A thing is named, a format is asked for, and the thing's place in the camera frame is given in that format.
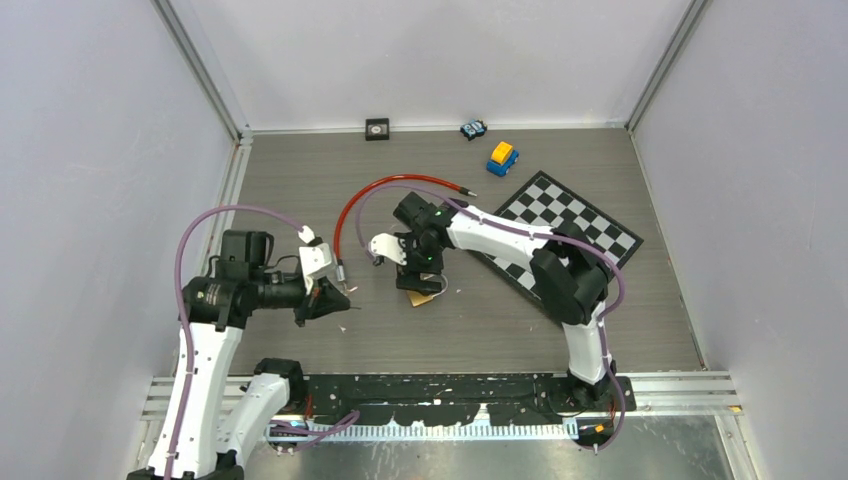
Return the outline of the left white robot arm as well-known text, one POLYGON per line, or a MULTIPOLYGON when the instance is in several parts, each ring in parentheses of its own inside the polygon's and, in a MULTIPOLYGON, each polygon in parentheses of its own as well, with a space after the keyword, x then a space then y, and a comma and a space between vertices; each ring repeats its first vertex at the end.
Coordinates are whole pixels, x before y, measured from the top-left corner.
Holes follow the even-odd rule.
POLYGON ((131 479, 242 479, 253 449, 278 412, 293 414, 306 403, 307 382, 299 362, 264 358, 228 416, 222 414, 234 353, 248 319, 260 309, 290 309, 295 322, 345 311, 351 304, 331 282, 337 271, 330 246, 308 228, 293 272, 270 271, 272 235, 225 231, 210 276, 181 290, 179 372, 161 436, 146 467, 131 479))

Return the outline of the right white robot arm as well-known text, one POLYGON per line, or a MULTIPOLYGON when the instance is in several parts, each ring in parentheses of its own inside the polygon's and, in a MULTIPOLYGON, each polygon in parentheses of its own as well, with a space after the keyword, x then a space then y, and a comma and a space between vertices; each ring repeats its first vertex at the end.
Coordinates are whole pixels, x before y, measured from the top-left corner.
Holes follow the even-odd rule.
POLYGON ((544 313, 563 328, 574 403, 591 411, 610 398, 615 369, 605 318, 618 305, 607 298, 610 282, 624 280, 616 262, 590 245, 579 228, 522 224, 458 199, 436 205, 416 193, 407 194, 393 215, 407 232, 376 236, 369 249, 396 264, 398 288, 433 292, 434 285, 420 276, 440 274, 447 249, 519 267, 531 275, 544 313))

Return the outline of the large brass padlock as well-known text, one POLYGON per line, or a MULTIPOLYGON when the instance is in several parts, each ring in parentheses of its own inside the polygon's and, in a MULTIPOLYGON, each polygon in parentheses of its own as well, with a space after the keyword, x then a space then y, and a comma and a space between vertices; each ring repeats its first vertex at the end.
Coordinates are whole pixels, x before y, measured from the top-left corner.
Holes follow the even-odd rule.
POLYGON ((439 284, 440 288, 436 293, 422 294, 417 291, 407 291, 407 297, 410 301, 410 304, 413 308, 420 307, 424 304, 427 304, 433 301, 435 298, 441 296, 446 292, 449 286, 448 279, 445 275, 439 276, 439 284))

